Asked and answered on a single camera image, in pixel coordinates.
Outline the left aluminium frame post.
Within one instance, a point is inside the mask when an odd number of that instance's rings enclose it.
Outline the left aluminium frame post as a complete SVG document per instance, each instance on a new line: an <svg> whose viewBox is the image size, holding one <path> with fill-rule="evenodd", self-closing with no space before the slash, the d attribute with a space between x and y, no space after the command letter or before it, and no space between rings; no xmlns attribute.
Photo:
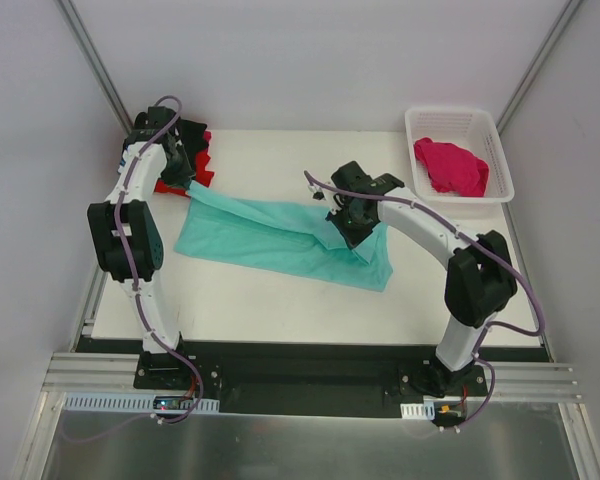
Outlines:
<svg viewBox="0 0 600 480"><path fill-rule="evenodd" d="M119 92L89 34L84 21L71 0L55 0L61 16L67 24L79 50L81 51L93 77L103 93L108 105L113 111L122 129L129 133L132 129L132 119L123 104Z"/></svg>

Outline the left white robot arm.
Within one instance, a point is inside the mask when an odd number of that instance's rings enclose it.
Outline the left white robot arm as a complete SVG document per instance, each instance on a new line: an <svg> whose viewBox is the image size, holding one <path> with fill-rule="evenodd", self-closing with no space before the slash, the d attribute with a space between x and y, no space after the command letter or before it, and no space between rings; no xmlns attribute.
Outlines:
<svg viewBox="0 0 600 480"><path fill-rule="evenodd" d="M196 172L182 133L182 104L161 97L123 143L118 180L87 219L99 267L121 285L144 329L143 350L174 354L181 332L169 312L160 270L165 249L149 201L156 184L188 190Z"/></svg>

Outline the right aluminium frame post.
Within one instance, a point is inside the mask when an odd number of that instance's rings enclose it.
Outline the right aluminium frame post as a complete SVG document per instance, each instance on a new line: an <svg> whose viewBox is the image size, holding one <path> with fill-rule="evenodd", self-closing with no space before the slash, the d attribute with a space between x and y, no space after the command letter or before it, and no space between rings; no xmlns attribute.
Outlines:
<svg viewBox="0 0 600 480"><path fill-rule="evenodd" d="M536 79L585 4L584 0L568 0L561 7L496 122L496 129L500 135L514 118Z"/></svg>

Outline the white plastic basket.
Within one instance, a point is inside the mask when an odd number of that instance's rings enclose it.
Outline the white plastic basket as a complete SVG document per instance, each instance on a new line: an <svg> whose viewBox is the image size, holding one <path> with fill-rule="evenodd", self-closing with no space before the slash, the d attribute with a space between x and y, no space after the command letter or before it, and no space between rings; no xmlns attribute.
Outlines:
<svg viewBox="0 0 600 480"><path fill-rule="evenodd" d="M405 132L416 194L427 202L503 204L515 189L490 113L474 108L412 107Z"/></svg>

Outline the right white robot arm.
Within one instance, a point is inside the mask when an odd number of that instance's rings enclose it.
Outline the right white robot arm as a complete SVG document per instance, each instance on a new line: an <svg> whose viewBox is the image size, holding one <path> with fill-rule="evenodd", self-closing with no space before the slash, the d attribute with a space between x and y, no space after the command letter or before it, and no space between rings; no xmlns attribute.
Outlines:
<svg viewBox="0 0 600 480"><path fill-rule="evenodd" d="M499 232L461 236L459 227L422 203L395 176L373 178L349 162L331 175L331 222L351 249L380 224L416 242L446 270L444 302L450 313L433 358L410 376L415 391L437 398L461 388L475 364L486 323L517 293L507 241Z"/></svg>

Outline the magenta t shirt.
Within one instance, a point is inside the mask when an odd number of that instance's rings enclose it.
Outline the magenta t shirt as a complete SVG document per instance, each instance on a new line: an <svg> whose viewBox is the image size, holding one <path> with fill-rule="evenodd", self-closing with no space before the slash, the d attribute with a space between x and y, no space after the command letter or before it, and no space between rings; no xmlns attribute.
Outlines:
<svg viewBox="0 0 600 480"><path fill-rule="evenodd" d="M424 137L414 143L414 153L436 192L476 198L485 195L489 166L469 150Z"/></svg>

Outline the pink folded t shirt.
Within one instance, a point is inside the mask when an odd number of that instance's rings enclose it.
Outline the pink folded t shirt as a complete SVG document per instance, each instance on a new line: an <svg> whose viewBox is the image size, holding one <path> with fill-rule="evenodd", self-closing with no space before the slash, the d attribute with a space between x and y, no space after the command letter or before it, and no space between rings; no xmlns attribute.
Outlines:
<svg viewBox="0 0 600 480"><path fill-rule="evenodd" d="M204 147L204 149L208 150L209 146L210 146L210 143L211 143L211 139L212 139L212 133L209 130L206 130L204 132L203 139L204 139L204 141L206 143L206 146Z"/></svg>

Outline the teal t shirt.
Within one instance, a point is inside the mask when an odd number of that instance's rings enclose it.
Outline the teal t shirt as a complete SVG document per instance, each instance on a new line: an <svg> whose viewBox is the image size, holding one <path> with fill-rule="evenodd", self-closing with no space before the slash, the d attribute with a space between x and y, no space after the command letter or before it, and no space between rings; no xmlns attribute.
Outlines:
<svg viewBox="0 0 600 480"><path fill-rule="evenodd" d="M189 197L179 254L376 292L393 274L383 226L349 249L326 207L240 199L198 183Z"/></svg>

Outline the aluminium frame post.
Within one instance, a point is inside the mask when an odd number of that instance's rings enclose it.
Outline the aluminium frame post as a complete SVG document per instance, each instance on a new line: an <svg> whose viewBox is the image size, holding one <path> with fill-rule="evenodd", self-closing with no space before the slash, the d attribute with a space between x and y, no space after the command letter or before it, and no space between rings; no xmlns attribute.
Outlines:
<svg viewBox="0 0 600 480"><path fill-rule="evenodd" d="M500 135L514 118L536 79L585 4L584 0L568 0L561 7L496 122L496 129Z"/></svg>
<svg viewBox="0 0 600 480"><path fill-rule="evenodd" d="M79 50L81 51L93 77L103 93L108 105L113 111L122 129L129 133L132 129L132 119L123 104L119 92L89 34L84 21L71 0L55 0L61 16L67 24Z"/></svg>

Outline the red folded t shirt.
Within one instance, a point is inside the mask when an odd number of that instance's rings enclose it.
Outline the red folded t shirt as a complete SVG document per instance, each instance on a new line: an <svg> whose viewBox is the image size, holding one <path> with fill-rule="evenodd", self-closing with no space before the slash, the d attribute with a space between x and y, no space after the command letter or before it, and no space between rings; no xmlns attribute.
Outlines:
<svg viewBox="0 0 600 480"><path fill-rule="evenodd" d="M215 173L209 169L211 156L209 149L198 152L195 156L196 178L195 181L204 187L210 187ZM158 194L170 194L188 198L188 191L183 187L167 186L162 180L158 180L154 192Z"/></svg>

